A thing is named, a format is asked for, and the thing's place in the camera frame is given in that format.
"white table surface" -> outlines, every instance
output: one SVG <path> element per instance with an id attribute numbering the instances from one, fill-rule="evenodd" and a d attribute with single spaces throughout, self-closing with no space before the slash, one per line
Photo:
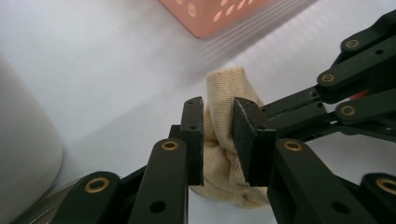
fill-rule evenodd
<path id="1" fill-rule="evenodd" d="M 95 171 L 145 165 L 206 98 L 205 74 L 244 66 L 266 103 L 316 84 L 342 40 L 396 8 L 394 0 L 283 0 L 207 39 L 193 37 L 156 0 L 0 1 L 0 53 L 49 114 L 64 145 L 53 190 Z M 333 134 L 309 143 L 332 170 L 360 183 L 396 175 L 394 143 Z M 190 223 L 276 223 L 270 206 L 246 210 L 190 193 Z"/>

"screw hole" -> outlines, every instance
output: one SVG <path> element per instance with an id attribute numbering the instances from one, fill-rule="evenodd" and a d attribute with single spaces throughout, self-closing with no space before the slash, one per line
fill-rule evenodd
<path id="1" fill-rule="evenodd" d="M 378 49 L 378 50 L 375 51 L 376 55 L 380 55 L 380 54 L 383 54 L 383 53 L 384 53 L 384 50 L 382 50 L 382 49 Z"/>
<path id="2" fill-rule="evenodd" d="M 396 181 L 387 178 L 378 178 L 375 183 L 384 191 L 396 195 Z"/>
<path id="3" fill-rule="evenodd" d="M 165 210 L 166 204 L 164 202 L 158 201 L 155 203 L 152 203 L 151 206 L 149 207 L 149 210 L 152 213 L 161 213 L 163 210 Z"/>
<path id="4" fill-rule="evenodd" d="M 332 74 L 326 74 L 322 77 L 322 81 L 324 82 L 333 82 L 335 80 L 335 76 Z"/>
<path id="5" fill-rule="evenodd" d="M 356 109 L 353 106 L 346 105 L 341 108 L 341 114 L 345 116 L 352 116 L 356 113 Z"/>
<path id="6" fill-rule="evenodd" d="M 311 91 L 309 94 L 311 94 L 312 97 L 317 97 L 318 93 L 315 91 Z"/>
<path id="7" fill-rule="evenodd" d="M 293 142 L 293 141 L 285 142 L 283 144 L 283 147 L 285 147 L 291 151 L 300 151 L 303 149 L 303 147 L 300 144 L 298 144 L 297 142 Z"/>
<path id="8" fill-rule="evenodd" d="M 356 48 L 359 45 L 359 40 L 349 40 L 348 42 L 346 42 L 346 47 L 353 49 Z"/>
<path id="9" fill-rule="evenodd" d="M 177 143 L 177 142 L 171 142 L 171 141 L 169 141 L 169 142 L 164 142 L 164 143 L 161 145 L 161 147 L 162 147 L 164 150 L 169 150 L 169 151 L 171 151 L 171 150 L 175 150 L 175 149 L 178 148 L 178 143 Z"/>
<path id="10" fill-rule="evenodd" d="M 332 203 L 332 208 L 335 211 L 337 211 L 339 213 L 342 213 L 342 214 L 349 214 L 350 213 L 349 208 L 346 205 L 344 205 L 343 203 L 340 203 L 340 202 L 333 202 Z"/>
<path id="11" fill-rule="evenodd" d="M 107 188 L 110 181 L 105 177 L 96 177 L 90 180 L 84 187 L 88 193 L 97 193 Z"/>

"beige cloth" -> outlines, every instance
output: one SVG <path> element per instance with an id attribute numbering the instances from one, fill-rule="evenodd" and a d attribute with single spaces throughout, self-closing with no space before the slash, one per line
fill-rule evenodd
<path id="1" fill-rule="evenodd" d="M 203 187 L 191 187 L 208 198 L 235 203 L 246 208 L 268 204 L 266 188 L 245 182 L 232 139 L 233 99 L 243 97 L 263 103 L 251 87 L 241 67 L 209 73 L 206 77 L 208 102 L 204 113 Z"/>

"white surface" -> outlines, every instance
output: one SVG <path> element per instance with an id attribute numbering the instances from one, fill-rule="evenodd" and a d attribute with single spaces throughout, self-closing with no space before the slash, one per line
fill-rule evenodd
<path id="1" fill-rule="evenodd" d="M 0 2 L 0 51 L 59 131 L 55 189 L 105 170 L 125 176 L 179 123 L 184 101 L 205 98 L 205 74 L 242 65 L 264 102 L 316 84 L 348 36 L 396 1 L 283 0 L 208 39 L 189 34 L 155 0 Z M 309 144 L 335 173 L 359 183 L 396 175 L 396 146 L 334 134 Z M 190 223 L 275 223 L 191 193 Z"/>
<path id="2" fill-rule="evenodd" d="M 51 187 L 62 154 L 49 117 L 0 55 L 0 223 Z"/>

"basket hole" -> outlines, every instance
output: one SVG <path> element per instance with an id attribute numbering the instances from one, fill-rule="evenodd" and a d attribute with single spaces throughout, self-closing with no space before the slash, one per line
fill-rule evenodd
<path id="1" fill-rule="evenodd" d="M 378 49 L 378 50 L 375 51 L 376 55 L 380 55 L 380 54 L 383 54 L 383 53 L 384 53 L 384 50 L 382 50 L 382 49 Z"/>
<path id="2" fill-rule="evenodd" d="M 218 21 L 220 18 L 221 18 L 221 11 L 220 12 L 218 12 L 217 14 L 216 14 L 216 16 L 213 18 L 213 21 Z"/>
<path id="3" fill-rule="evenodd" d="M 191 17 L 195 17 L 197 15 L 197 9 L 193 3 L 189 3 L 189 14 Z"/>
<path id="4" fill-rule="evenodd" d="M 228 15 L 230 15 L 231 13 L 233 13 L 233 5 L 230 6 L 230 7 L 227 9 L 227 12 L 225 13 L 225 15 L 228 16 Z"/>
<path id="5" fill-rule="evenodd" d="M 228 3 L 228 0 L 221 0 L 221 6 L 224 7 Z"/>
<path id="6" fill-rule="evenodd" d="M 239 3 L 238 9 L 241 9 L 245 5 L 246 1 L 247 0 L 243 0 L 241 3 Z"/>

